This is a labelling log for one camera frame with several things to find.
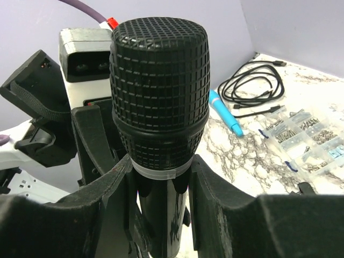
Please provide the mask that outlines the blue microphone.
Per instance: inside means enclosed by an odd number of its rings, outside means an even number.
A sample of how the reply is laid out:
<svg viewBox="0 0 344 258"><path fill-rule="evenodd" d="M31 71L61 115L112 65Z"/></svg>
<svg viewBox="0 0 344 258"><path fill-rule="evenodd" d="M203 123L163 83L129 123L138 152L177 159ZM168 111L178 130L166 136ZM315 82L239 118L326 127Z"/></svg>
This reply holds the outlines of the blue microphone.
<svg viewBox="0 0 344 258"><path fill-rule="evenodd" d="M209 104L216 111L219 117L223 120L226 126L237 136L243 136L243 130L236 118L230 113L229 109L220 99L220 96L214 91L210 90Z"/></svg>

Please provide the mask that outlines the clear plastic screw box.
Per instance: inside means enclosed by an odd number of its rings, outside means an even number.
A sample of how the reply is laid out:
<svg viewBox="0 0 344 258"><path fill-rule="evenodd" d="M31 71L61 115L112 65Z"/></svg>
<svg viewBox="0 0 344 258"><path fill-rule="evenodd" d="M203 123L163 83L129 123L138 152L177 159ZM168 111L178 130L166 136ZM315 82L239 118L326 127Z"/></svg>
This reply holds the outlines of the clear plastic screw box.
<svg viewBox="0 0 344 258"><path fill-rule="evenodd" d="M291 172L310 180L343 168L343 118L315 107L282 107L259 121L259 132Z"/></svg>

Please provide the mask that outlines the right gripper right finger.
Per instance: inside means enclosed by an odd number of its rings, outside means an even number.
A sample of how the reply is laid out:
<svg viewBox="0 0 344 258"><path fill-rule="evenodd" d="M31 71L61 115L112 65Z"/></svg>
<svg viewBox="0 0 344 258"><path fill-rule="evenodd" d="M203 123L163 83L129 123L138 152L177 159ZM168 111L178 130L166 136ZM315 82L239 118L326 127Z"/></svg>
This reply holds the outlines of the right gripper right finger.
<svg viewBox="0 0 344 258"><path fill-rule="evenodd" d="M343 197L253 197L195 155L189 200L199 257L343 257Z"/></svg>

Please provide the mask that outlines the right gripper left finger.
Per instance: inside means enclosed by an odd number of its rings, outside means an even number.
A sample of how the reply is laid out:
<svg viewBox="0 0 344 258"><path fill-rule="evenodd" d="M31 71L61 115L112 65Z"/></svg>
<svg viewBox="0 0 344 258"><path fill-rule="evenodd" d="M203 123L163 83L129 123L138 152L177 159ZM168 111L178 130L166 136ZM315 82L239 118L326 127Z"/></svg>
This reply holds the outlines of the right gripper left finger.
<svg viewBox="0 0 344 258"><path fill-rule="evenodd" d="M1 257L128 257L125 156L102 177L57 203L1 196Z"/></svg>

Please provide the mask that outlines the black microphone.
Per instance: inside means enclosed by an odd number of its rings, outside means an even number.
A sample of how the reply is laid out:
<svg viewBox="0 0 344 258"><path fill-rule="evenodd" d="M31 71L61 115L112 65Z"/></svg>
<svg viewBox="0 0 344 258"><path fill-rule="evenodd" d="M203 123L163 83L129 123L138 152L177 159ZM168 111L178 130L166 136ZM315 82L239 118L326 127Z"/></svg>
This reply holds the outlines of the black microphone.
<svg viewBox="0 0 344 258"><path fill-rule="evenodd" d="M112 32L112 116L133 168L174 179L192 162L209 117L206 30L172 17L136 18Z"/></svg>

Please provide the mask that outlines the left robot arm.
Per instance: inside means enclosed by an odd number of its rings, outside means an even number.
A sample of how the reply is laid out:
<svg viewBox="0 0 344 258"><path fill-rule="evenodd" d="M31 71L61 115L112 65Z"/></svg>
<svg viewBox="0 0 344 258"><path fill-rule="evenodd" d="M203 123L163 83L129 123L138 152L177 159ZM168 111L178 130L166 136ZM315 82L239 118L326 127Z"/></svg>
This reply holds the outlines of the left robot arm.
<svg viewBox="0 0 344 258"><path fill-rule="evenodd" d="M77 51L55 62L30 56L1 85L1 96L29 120L1 132L1 172L15 174L1 192L40 203L66 192L31 173L78 158L82 185L99 178L126 154L111 117L109 51Z"/></svg>

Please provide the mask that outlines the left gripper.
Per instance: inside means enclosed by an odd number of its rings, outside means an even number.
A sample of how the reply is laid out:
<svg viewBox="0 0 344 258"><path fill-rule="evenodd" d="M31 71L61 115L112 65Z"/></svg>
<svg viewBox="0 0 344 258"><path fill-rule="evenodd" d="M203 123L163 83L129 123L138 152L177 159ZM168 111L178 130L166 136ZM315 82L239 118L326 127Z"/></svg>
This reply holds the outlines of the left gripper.
<svg viewBox="0 0 344 258"><path fill-rule="evenodd" d="M5 145L6 167L25 162L44 167L64 165L77 149L82 189L126 155L109 105L76 107L70 116L60 66L41 49L2 84L1 96L31 118L8 130L11 140Z"/></svg>

